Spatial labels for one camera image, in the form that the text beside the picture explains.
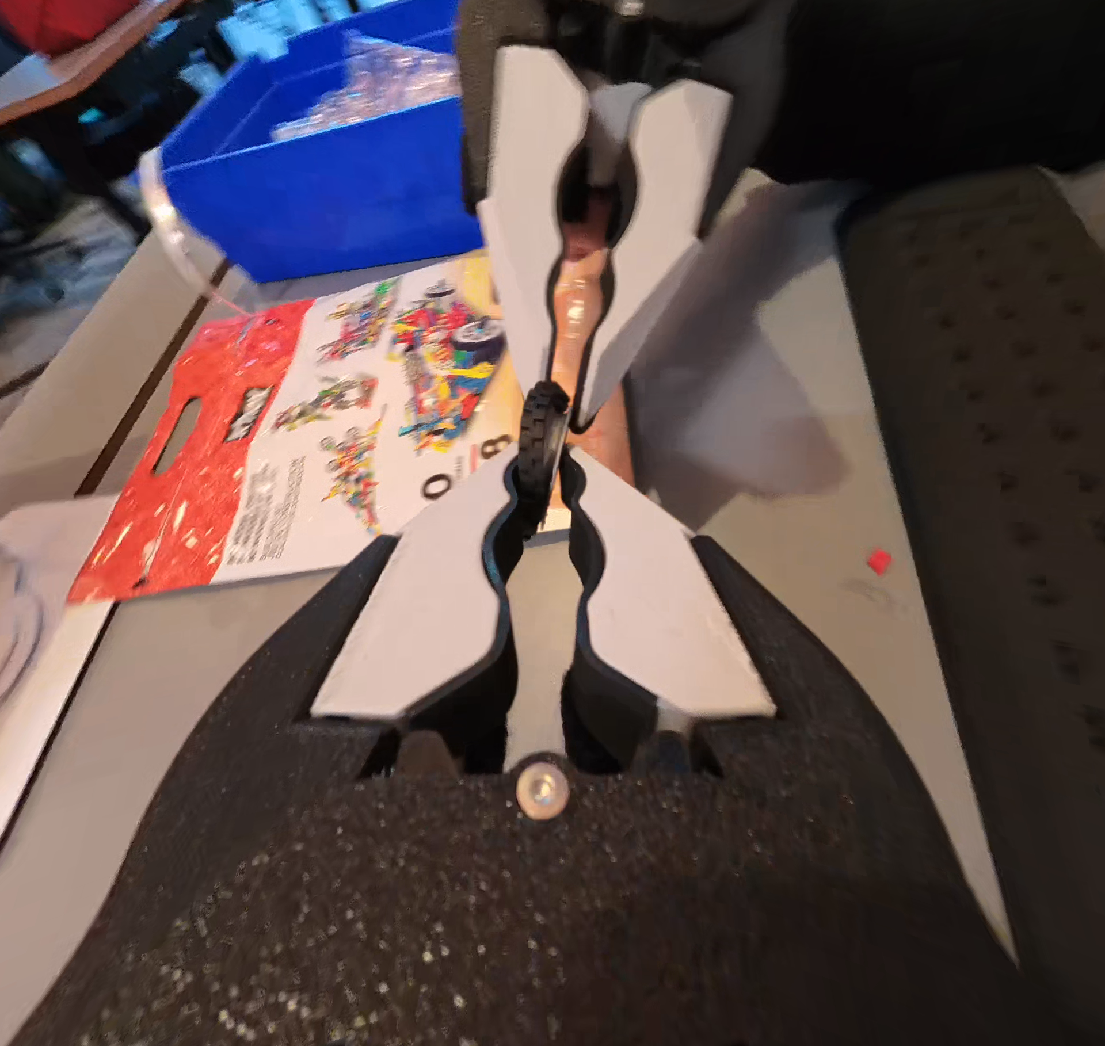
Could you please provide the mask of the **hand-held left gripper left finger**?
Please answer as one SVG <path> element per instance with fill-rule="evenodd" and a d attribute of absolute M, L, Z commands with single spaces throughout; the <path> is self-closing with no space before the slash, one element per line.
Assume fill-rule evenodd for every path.
<path fill-rule="evenodd" d="M 503 771 L 518 687 L 506 584 L 527 539 L 516 467 L 487 461 L 394 538 L 311 717 L 433 732 L 464 772 Z"/>

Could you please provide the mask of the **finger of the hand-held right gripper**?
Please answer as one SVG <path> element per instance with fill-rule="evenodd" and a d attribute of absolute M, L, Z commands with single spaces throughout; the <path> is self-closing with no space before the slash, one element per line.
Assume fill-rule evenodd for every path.
<path fill-rule="evenodd" d="M 564 249 L 558 198 L 585 141 L 589 101 L 548 47 L 499 47 L 493 81 L 487 189 L 477 216 L 511 362 L 527 394 L 551 367 L 550 285 Z"/>
<path fill-rule="evenodd" d="M 627 135 L 633 207 L 608 256 L 612 286 L 577 383 L 578 431 L 627 376 L 698 261 L 699 220 L 730 104 L 724 89 L 681 78 L 633 113 Z"/>

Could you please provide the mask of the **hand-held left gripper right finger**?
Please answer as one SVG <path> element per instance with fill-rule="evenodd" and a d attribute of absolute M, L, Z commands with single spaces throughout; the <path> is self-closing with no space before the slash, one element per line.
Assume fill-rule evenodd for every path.
<path fill-rule="evenodd" d="M 722 591 L 736 564 L 579 448 L 560 461 L 582 592 L 566 698 L 619 771 L 663 730 L 772 719 L 777 706 Z"/>

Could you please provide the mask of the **black rubber tire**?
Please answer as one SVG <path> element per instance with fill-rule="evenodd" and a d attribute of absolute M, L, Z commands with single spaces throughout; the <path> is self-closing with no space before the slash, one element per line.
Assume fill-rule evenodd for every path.
<path fill-rule="evenodd" d="M 515 488 L 524 538 L 530 540 L 548 510 L 567 439 L 570 400 L 552 380 L 535 383 L 520 410 Z"/>

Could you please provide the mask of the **person's right hand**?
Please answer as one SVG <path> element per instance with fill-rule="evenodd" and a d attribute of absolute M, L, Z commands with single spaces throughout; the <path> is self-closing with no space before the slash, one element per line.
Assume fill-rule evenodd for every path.
<path fill-rule="evenodd" d="M 613 200 L 610 190 L 591 190 L 585 216 L 564 226 L 565 258 L 554 290 L 557 339 L 551 378 L 570 397 L 577 392 L 585 348 L 603 311 L 601 277 Z M 566 443 L 635 487 L 627 387 L 618 385 L 587 431 L 568 432 Z"/>

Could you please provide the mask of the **clear plastic bag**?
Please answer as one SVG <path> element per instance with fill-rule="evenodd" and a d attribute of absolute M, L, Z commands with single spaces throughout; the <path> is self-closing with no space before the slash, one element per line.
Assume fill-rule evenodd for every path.
<path fill-rule="evenodd" d="M 460 94 L 454 55 L 360 32 L 344 36 L 343 74 L 341 87 L 325 91 L 309 110 L 278 123 L 270 133 L 272 142 L 358 125 Z"/>

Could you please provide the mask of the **blue plastic bin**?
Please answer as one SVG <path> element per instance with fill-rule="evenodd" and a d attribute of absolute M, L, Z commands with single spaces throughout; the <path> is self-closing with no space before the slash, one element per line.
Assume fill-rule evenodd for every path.
<path fill-rule="evenodd" d="M 259 283 L 461 255 L 482 244 L 462 197 L 457 97 L 274 140 L 345 80 L 347 35 L 449 52 L 461 0 L 399 0 L 244 59 L 162 142 L 173 207 Z"/>

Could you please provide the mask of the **K'nex building set booklet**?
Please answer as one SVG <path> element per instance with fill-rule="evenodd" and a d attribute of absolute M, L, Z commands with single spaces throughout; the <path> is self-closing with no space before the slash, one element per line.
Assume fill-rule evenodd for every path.
<path fill-rule="evenodd" d="M 516 440 L 484 253 L 202 326 L 71 604 L 333 570 Z"/>

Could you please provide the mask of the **black perforated pad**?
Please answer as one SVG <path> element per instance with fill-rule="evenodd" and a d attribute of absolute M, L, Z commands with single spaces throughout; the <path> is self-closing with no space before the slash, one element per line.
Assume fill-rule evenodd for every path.
<path fill-rule="evenodd" d="M 1103 251 L 1022 167 L 855 203 L 849 307 L 1015 952 L 1103 1043 Z"/>

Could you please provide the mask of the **wood-edged grey table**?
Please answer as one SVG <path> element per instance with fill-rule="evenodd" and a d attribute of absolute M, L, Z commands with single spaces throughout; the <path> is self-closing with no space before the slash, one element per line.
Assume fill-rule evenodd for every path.
<path fill-rule="evenodd" d="M 31 54 L 1 77 L 1 124 L 73 101 L 189 0 L 143 0 L 90 44 L 57 59 Z"/>

